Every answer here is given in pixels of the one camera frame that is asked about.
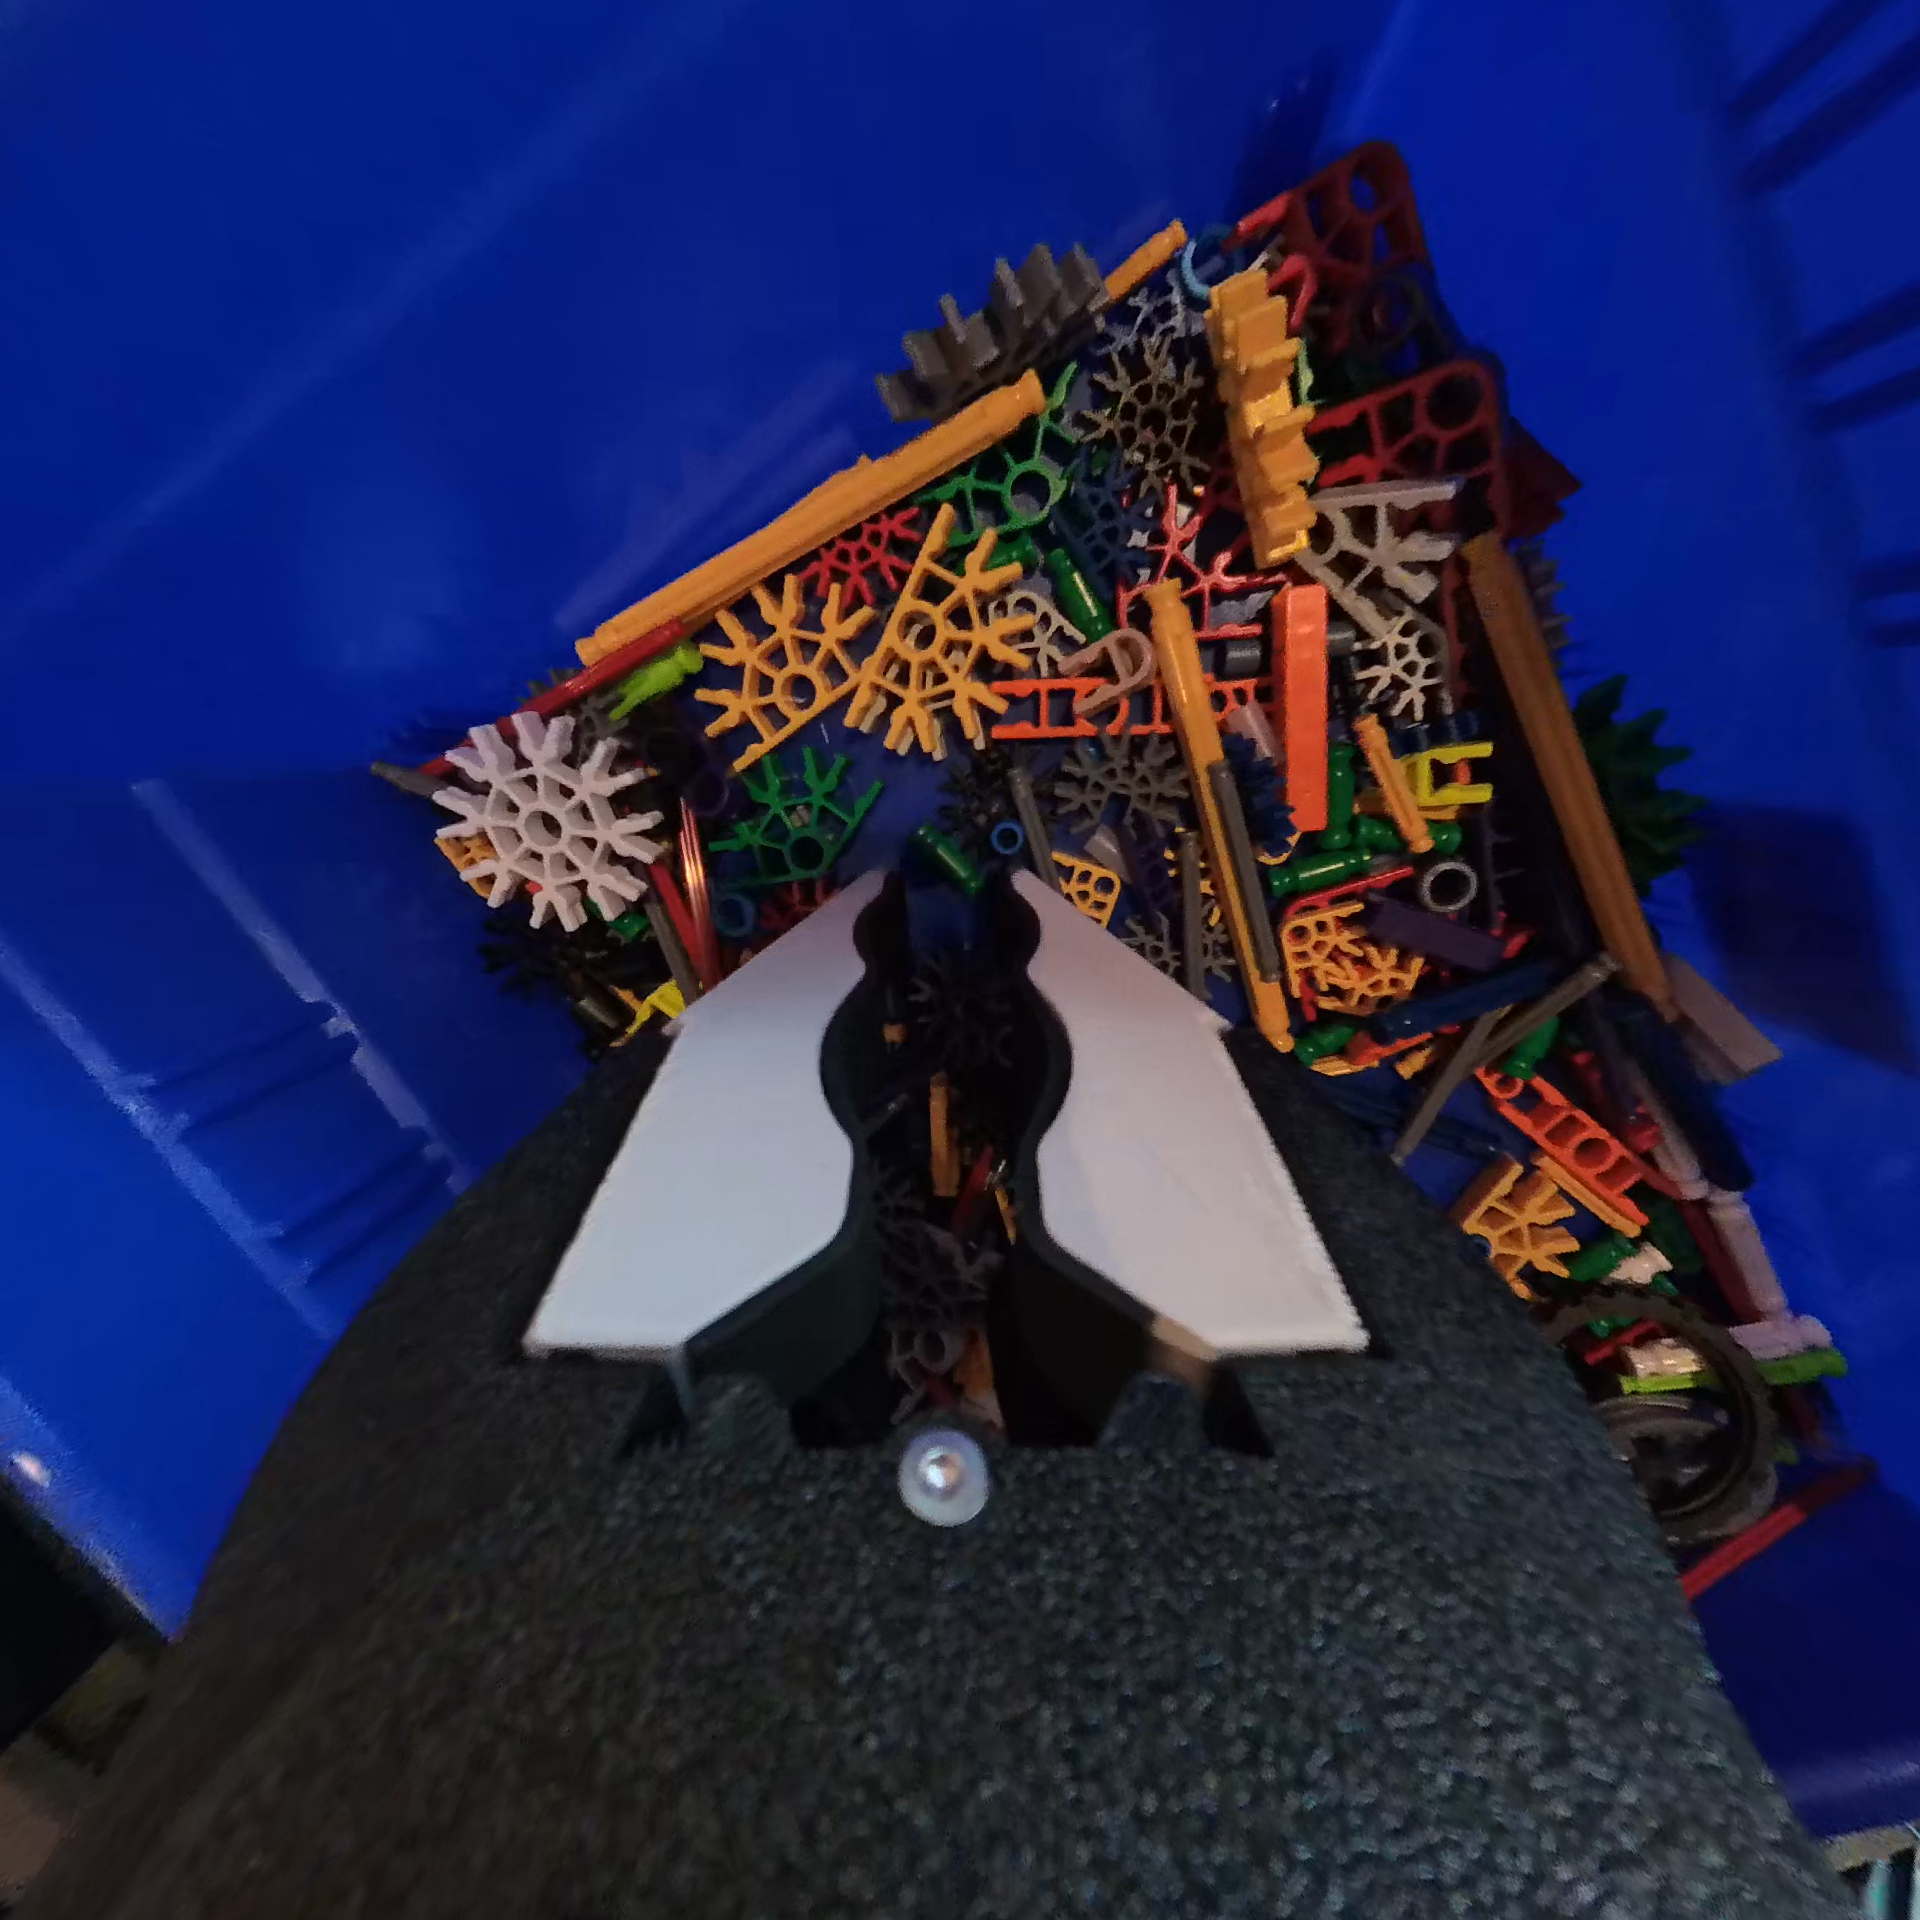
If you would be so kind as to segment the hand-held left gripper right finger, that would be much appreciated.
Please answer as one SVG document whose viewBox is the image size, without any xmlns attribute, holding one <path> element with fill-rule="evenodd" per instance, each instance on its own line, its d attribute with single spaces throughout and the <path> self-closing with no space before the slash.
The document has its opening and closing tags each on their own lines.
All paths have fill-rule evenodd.
<svg viewBox="0 0 1920 1920">
<path fill-rule="evenodd" d="M 1003 880 L 1003 1363 L 1020 1434 L 1094 1437 L 1131 1380 L 1365 1354 L 1368 1328 L 1227 1027 L 1028 871 Z"/>
</svg>

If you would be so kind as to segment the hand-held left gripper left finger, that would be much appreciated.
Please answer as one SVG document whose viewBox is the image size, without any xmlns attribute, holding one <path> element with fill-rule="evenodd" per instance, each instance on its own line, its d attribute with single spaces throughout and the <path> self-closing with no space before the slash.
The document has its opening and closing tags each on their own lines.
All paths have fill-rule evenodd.
<svg viewBox="0 0 1920 1920">
<path fill-rule="evenodd" d="M 877 1324 L 868 1118 L 888 1099 L 888 876 L 816 909 L 678 1022 L 523 1353 L 813 1395 Z"/>
</svg>

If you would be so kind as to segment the pile of toy pieces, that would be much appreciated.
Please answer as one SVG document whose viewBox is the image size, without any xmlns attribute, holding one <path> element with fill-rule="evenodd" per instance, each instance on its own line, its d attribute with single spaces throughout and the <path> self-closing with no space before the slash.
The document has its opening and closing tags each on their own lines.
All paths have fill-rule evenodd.
<svg viewBox="0 0 1920 1920">
<path fill-rule="evenodd" d="M 824 746 L 871 734 L 948 771 L 911 829 L 1209 1013 L 1221 980 L 1399 1162 L 1477 1158 L 1451 1218 L 1570 1353 L 1689 1601 L 1871 1483 L 1703 1099 L 1780 1051 L 1647 916 L 1732 842 L 1658 713 L 1561 678 L 1578 480 L 1460 342 L 1403 157 L 1103 277 L 1037 244 L 900 351 L 877 389 L 927 430 L 877 480 L 371 765 L 509 916 L 486 964 L 629 1046 L 835 899 L 881 782 Z"/>
</svg>

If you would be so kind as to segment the blue bin with square tag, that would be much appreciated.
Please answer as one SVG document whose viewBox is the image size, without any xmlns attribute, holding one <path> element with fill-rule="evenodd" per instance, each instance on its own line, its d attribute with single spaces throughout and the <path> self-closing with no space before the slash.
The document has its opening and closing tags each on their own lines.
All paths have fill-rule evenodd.
<svg viewBox="0 0 1920 1920">
<path fill-rule="evenodd" d="M 997 255 L 1373 137 L 1690 749 L 1651 921 L 1880 1467 L 1713 1658 L 1805 1827 L 1917 1814 L 1917 2 L 4 2 L 4 1488 L 159 1634 L 582 1078 L 368 762 L 896 444 Z"/>
</svg>

